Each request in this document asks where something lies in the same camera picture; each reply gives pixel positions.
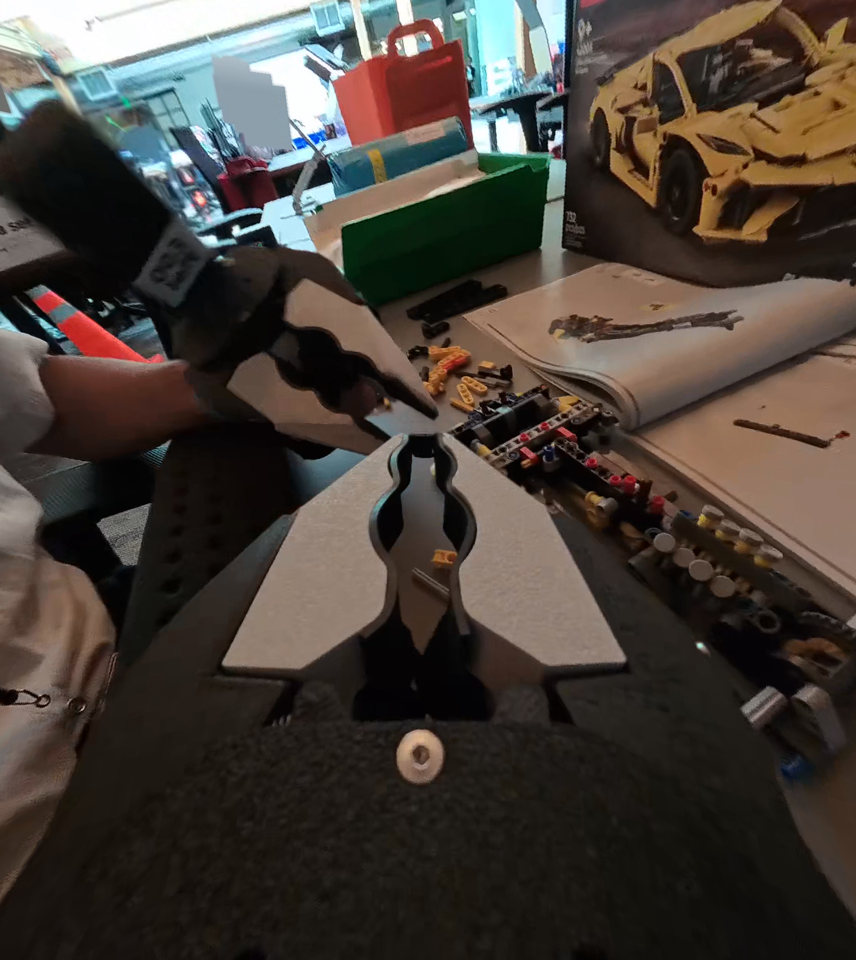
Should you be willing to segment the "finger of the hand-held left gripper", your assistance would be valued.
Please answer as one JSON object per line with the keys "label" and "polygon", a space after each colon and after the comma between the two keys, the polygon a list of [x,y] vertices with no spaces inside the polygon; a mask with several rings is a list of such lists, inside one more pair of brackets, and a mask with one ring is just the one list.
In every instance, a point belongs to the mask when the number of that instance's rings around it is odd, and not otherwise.
{"label": "finger of the hand-held left gripper", "polygon": [[369,455],[390,439],[379,426],[330,409],[316,389],[291,384],[267,353],[237,366],[226,389],[279,433],[299,441]]}
{"label": "finger of the hand-held left gripper", "polygon": [[284,329],[294,342],[294,365],[305,386],[334,399],[365,381],[435,420],[435,401],[407,354],[365,305],[310,280],[287,295]]}

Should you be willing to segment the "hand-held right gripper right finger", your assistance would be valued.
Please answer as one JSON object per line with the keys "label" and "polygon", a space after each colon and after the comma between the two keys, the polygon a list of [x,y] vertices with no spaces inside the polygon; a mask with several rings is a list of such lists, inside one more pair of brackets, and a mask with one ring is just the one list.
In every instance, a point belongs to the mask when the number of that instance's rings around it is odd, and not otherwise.
{"label": "hand-held right gripper right finger", "polygon": [[434,631],[434,696],[492,711],[517,687],[623,671],[626,653],[547,509],[451,436],[434,437],[455,549]]}

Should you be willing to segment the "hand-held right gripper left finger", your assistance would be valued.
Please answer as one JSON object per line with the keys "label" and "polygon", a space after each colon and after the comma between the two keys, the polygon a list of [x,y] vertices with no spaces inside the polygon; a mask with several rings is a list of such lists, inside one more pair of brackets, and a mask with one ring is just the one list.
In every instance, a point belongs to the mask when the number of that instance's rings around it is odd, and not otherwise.
{"label": "hand-held right gripper left finger", "polygon": [[366,683],[362,640],[393,609],[395,578],[373,518],[396,490],[389,438],[294,515],[221,661],[231,677],[316,681],[348,709]]}

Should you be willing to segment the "person's left forearm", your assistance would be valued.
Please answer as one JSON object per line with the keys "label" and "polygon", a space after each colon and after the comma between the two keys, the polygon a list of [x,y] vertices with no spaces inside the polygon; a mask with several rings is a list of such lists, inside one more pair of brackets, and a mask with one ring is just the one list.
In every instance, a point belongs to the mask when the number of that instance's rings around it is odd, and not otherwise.
{"label": "person's left forearm", "polygon": [[152,450],[214,420],[182,362],[50,356],[39,378],[51,420],[27,448],[32,454],[110,460]]}

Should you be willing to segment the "scattered yellow lego pieces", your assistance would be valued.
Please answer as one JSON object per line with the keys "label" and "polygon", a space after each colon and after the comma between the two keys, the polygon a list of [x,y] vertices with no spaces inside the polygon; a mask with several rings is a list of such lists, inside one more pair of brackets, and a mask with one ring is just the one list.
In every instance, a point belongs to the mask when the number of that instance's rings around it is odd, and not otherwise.
{"label": "scattered yellow lego pieces", "polygon": [[441,345],[417,344],[406,351],[428,393],[447,400],[465,414],[477,413],[513,385],[513,367],[475,359],[464,347],[445,340]]}

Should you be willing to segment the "partly built lego car chassis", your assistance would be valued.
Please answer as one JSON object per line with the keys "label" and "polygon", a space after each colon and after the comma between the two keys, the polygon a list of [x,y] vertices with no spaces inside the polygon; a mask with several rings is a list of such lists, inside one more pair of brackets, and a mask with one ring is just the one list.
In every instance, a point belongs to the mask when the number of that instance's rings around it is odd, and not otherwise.
{"label": "partly built lego car chassis", "polygon": [[856,608],[812,592],[774,541],[714,503],[685,510],[605,445],[613,411],[546,385],[457,382],[452,437],[549,509],[619,543],[631,574],[695,632],[789,783],[848,742],[856,709]]}

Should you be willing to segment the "red backpack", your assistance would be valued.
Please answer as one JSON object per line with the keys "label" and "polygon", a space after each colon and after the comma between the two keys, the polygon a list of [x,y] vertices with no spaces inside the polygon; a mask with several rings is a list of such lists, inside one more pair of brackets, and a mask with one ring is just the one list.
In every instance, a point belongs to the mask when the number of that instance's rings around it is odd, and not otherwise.
{"label": "red backpack", "polygon": [[268,162],[243,154],[225,161],[218,175],[219,201],[225,213],[261,210],[279,198]]}

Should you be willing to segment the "green plastic bin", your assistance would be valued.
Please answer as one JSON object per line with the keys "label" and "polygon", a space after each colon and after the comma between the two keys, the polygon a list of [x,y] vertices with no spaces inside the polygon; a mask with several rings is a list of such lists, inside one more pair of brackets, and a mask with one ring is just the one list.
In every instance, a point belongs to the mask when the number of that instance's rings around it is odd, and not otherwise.
{"label": "green plastic bin", "polygon": [[481,178],[341,228],[342,272],[384,306],[541,247],[551,158],[483,153]]}

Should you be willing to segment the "black perforated chair back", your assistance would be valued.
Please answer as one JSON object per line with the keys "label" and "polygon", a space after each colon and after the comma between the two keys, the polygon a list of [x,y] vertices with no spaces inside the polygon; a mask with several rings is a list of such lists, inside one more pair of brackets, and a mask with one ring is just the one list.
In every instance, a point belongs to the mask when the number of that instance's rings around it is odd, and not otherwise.
{"label": "black perforated chair back", "polygon": [[117,652],[131,666],[159,630],[305,495],[295,460],[331,446],[264,421],[227,422],[175,437],[157,474]]}

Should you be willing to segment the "orange traffic cone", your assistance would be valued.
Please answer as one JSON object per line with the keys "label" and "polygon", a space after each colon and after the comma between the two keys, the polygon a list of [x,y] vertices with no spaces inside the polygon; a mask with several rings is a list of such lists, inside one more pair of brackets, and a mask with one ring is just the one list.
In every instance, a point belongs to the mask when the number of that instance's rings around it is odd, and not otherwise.
{"label": "orange traffic cone", "polygon": [[148,358],[137,354],[130,346],[46,286],[31,287],[26,291],[26,295],[84,356],[142,364],[161,364],[166,361],[161,354]]}

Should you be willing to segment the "white desk lamp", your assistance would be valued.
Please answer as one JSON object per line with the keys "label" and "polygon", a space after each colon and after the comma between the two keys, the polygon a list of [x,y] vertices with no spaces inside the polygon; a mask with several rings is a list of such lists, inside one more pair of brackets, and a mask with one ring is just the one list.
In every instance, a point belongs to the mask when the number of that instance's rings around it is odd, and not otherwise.
{"label": "white desk lamp", "polygon": [[[342,75],[344,64],[327,48],[318,43],[310,43],[304,47],[304,66],[322,81],[326,90],[326,107],[324,114],[321,115],[323,132],[321,142],[327,143],[338,138],[338,101],[334,81]],[[303,164],[291,193],[293,214],[296,217],[302,217],[304,194],[310,188],[314,174],[322,167],[328,169],[328,162],[325,147],[315,143],[295,119],[290,118],[289,123],[291,128],[305,140],[309,150],[309,158]]]}

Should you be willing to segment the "blue wrapped package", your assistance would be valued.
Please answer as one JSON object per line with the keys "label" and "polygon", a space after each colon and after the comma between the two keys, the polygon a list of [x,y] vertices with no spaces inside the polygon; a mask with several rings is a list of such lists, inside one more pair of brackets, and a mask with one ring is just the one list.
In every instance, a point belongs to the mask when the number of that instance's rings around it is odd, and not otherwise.
{"label": "blue wrapped package", "polygon": [[336,198],[386,183],[471,149],[468,131],[449,117],[328,156]]}

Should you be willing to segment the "red carrying case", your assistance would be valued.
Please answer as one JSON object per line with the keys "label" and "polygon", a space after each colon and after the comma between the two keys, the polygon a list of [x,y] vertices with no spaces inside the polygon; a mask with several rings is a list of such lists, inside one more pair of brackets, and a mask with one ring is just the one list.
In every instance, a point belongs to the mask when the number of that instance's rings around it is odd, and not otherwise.
{"label": "red carrying case", "polygon": [[449,118],[474,147],[466,68],[458,41],[445,41],[429,19],[399,25],[388,50],[334,81],[347,135],[354,147]]}

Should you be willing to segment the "open instruction booklet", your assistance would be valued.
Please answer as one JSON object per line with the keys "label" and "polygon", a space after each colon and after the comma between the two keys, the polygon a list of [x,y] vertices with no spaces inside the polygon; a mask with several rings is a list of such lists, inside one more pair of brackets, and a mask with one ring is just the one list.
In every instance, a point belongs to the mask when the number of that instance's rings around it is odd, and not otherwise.
{"label": "open instruction booklet", "polygon": [[466,319],[856,604],[856,286],[607,263]]}

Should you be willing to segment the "yellow car picture box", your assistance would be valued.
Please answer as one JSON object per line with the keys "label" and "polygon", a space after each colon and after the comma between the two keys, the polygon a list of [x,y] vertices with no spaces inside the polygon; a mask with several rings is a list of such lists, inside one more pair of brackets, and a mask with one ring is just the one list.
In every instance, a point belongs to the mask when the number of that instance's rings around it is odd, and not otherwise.
{"label": "yellow car picture box", "polygon": [[562,246],[856,287],[856,1],[572,2]]}

